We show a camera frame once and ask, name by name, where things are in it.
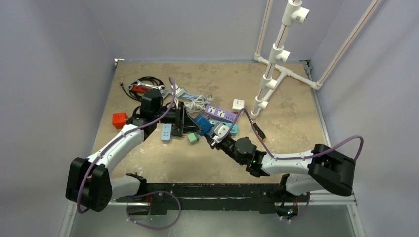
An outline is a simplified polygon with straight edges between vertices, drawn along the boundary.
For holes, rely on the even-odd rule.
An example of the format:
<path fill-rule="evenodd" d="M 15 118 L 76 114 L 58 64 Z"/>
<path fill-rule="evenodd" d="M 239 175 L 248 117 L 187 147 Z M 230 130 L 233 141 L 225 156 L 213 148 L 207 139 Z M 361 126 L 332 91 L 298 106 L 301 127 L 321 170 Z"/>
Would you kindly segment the green block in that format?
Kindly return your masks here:
<path fill-rule="evenodd" d="M 197 133 L 190 133 L 187 138 L 190 144 L 196 144 L 199 141 L 199 135 Z"/>

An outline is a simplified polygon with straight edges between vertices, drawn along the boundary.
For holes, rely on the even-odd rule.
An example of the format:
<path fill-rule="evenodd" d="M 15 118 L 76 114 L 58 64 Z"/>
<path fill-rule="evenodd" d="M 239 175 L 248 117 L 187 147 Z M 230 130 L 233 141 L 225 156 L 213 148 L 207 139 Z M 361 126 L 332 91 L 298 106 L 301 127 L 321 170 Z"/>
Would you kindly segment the blue block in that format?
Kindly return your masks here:
<path fill-rule="evenodd" d="M 204 136 L 212 129 L 212 124 L 208 121 L 204 114 L 198 114 L 193 121 L 200 129 L 200 132 L 198 132 L 200 136 Z"/>

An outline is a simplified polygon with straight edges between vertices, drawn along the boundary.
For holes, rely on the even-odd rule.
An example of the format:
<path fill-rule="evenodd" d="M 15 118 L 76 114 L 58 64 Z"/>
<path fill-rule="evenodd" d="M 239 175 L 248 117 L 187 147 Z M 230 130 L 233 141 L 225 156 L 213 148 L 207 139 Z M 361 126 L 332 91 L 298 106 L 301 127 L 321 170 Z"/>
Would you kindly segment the purple power strip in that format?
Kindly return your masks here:
<path fill-rule="evenodd" d="M 207 104 L 204 110 L 206 116 L 222 122 L 232 123 L 237 115 L 220 107 Z"/>

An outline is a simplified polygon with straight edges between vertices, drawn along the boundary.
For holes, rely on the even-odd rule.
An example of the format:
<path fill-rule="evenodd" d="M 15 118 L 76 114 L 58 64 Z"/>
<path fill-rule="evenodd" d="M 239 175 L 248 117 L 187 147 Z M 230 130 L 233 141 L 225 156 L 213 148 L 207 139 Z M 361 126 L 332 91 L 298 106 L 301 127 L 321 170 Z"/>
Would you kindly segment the white cube power socket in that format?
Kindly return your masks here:
<path fill-rule="evenodd" d="M 245 107 L 245 101 L 241 99 L 234 99 L 232 104 L 232 111 L 238 112 Z"/>

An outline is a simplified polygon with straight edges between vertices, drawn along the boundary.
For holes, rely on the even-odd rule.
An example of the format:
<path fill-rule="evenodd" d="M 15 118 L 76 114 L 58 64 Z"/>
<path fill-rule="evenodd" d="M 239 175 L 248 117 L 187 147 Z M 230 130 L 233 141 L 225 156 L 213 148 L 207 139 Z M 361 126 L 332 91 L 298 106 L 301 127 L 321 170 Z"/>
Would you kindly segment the red cube socket adapter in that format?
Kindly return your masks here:
<path fill-rule="evenodd" d="M 112 126 L 115 129 L 122 129 L 122 127 L 126 124 L 127 120 L 128 116 L 125 112 L 114 113 L 112 115 Z"/>

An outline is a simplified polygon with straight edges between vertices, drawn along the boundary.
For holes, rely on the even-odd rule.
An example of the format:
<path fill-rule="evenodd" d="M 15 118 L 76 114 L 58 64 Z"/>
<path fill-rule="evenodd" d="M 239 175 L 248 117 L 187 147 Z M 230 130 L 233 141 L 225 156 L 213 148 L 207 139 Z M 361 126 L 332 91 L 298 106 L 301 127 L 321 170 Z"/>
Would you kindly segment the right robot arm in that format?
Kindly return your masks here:
<path fill-rule="evenodd" d="M 204 137 L 211 148 L 222 150 L 254 177 L 282 174 L 277 194 L 284 201 L 317 190 L 346 197 L 352 194 L 355 159 L 324 144 L 306 152 L 271 156 L 259 151 L 248 137 L 234 140 L 227 136 L 219 142 L 215 135 Z"/>

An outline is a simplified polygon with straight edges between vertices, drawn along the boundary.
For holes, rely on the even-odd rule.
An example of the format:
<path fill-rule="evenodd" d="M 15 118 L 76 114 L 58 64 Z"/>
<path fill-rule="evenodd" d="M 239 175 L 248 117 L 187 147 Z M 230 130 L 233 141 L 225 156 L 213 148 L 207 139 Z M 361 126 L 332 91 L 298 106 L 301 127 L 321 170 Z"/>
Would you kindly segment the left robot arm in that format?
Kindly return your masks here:
<path fill-rule="evenodd" d="M 110 174 L 135 147 L 147 140 L 159 122 L 172 125 L 171 131 L 176 136 L 201 132 L 183 104 L 164 106 L 160 92 L 149 90 L 114 138 L 87 158 L 77 157 L 71 162 L 66 199 L 95 212 L 102 211 L 110 201 L 127 196 L 135 202 L 145 200 L 148 189 L 144 177 L 128 173 L 112 179 Z"/>

